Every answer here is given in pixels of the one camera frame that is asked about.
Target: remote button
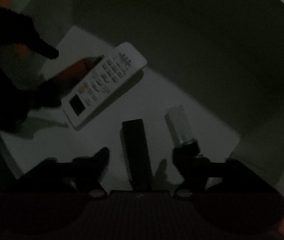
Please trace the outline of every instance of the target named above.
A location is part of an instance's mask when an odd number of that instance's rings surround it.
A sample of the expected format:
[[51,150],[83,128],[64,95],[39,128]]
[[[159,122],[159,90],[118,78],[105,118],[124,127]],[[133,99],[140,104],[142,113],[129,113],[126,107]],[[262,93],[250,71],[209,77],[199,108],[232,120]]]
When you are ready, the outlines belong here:
[[95,85],[95,83],[92,83],[92,87],[94,88],[94,90],[96,90],[97,92],[100,92],[100,90],[98,90],[97,85]]
[[113,70],[114,73],[116,73],[118,71],[118,69],[117,69],[117,67],[115,65],[112,65],[111,69]]
[[90,95],[93,95],[93,90],[92,90],[92,88],[88,88],[88,93],[89,93]]
[[119,76],[119,78],[124,77],[124,75],[123,75],[123,73],[121,71],[118,72],[118,76]]
[[104,73],[101,74],[101,78],[104,80],[105,83],[109,83],[110,81],[107,78],[107,75],[105,75]]
[[106,61],[106,63],[107,63],[109,66],[112,66],[112,61],[111,61],[110,59],[108,59],[108,60]]
[[129,58],[125,55],[125,53],[119,53],[121,62],[124,63],[124,65],[127,66],[131,66],[131,60],[129,60]]
[[108,69],[108,67],[107,67],[107,65],[106,65],[105,63],[103,63],[102,68],[103,68],[104,70],[107,70],[107,69]]
[[110,93],[111,91],[107,87],[102,87],[102,92],[103,93]]
[[116,83],[118,81],[118,78],[116,76],[112,77],[112,80],[114,83]]
[[118,67],[120,70],[122,70],[123,74],[125,75],[125,71],[128,70],[128,68],[126,67],[124,70],[120,64],[118,64]]
[[101,81],[101,79],[97,79],[97,84],[99,85],[99,86],[102,86],[103,84],[102,84],[102,81]]
[[88,106],[91,106],[91,105],[92,105],[92,103],[91,103],[91,100],[90,100],[90,99],[86,99],[86,100],[85,100],[85,102],[86,102],[86,104],[87,104]]
[[79,92],[80,94],[83,94],[83,93],[85,92],[85,86],[80,86],[80,87],[78,88],[78,92]]
[[92,95],[92,98],[93,98],[94,101],[98,100],[98,97],[96,95]]
[[109,77],[112,77],[113,73],[110,69],[106,70],[106,73],[108,74]]

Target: remote display screen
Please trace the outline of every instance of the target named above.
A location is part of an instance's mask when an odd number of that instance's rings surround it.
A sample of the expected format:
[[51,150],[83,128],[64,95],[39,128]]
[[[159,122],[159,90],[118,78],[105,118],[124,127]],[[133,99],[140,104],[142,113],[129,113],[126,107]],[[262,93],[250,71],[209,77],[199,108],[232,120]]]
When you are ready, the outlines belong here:
[[81,99],[78,95],[75,95],[70,101],[69,104],[72,106],[74,112],[79,116],[84,110],[85,106],[83,105]]

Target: remote control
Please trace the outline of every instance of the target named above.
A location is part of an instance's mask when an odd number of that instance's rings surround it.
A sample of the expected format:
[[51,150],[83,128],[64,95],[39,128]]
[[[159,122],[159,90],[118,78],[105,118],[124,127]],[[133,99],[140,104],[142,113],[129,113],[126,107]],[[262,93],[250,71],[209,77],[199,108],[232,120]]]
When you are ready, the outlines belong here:
[[106,55],[61,100],[62,108],[72,125],[79,126],[146,63],[147,60],[128,42],[120,44]]

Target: white surface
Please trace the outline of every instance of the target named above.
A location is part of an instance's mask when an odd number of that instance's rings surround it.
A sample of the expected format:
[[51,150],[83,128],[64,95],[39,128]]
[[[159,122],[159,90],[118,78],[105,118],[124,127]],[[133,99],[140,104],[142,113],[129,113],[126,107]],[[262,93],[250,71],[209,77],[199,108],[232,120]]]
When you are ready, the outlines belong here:
[[[60,55],[67,55],[65,60],[48,60],[45,63],[42,73],[46,78],[83,57],[98,56],[112,48],[106,42],[78,28],[73,31],[77,33],[72,37],[73,42],[63,39],[58,45]],[[27,172],[47,157],[56,157],[60,162],[68,162],[78,156],[91,156],[100,148],[108,147],[111,158],[101,185],[107,191],[129,190],[131,187],[125,168],[120,131],[123,121],[141,118],[144,121],[153,173],[160,161],[167,159],[168,181],[180,183],[182,178],[171,162],[173,142],[164,119],[167,109],[175,105],[184,106],[204,156],[212,161],[224,161],[239,142],[238,133],[171,81],[148,67],[143,71],[144,76],[137,85],[79,131],[71,127],[47,127],[37,131],[32,139],[1,133],[21,169]],[[30,116],[66,122],[61,110],[43,109],[30,113]],[[32,129],[27,125],[26,121],[24,130]]]

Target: clear glass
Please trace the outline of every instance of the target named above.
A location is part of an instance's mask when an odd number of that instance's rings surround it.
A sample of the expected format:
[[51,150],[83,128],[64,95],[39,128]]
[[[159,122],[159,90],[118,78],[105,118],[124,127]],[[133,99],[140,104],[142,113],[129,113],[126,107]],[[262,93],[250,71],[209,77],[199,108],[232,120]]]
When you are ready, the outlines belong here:
[[183,106],[174,106],[166,115],[168,127],[177,147],[192,143],[195,138]]

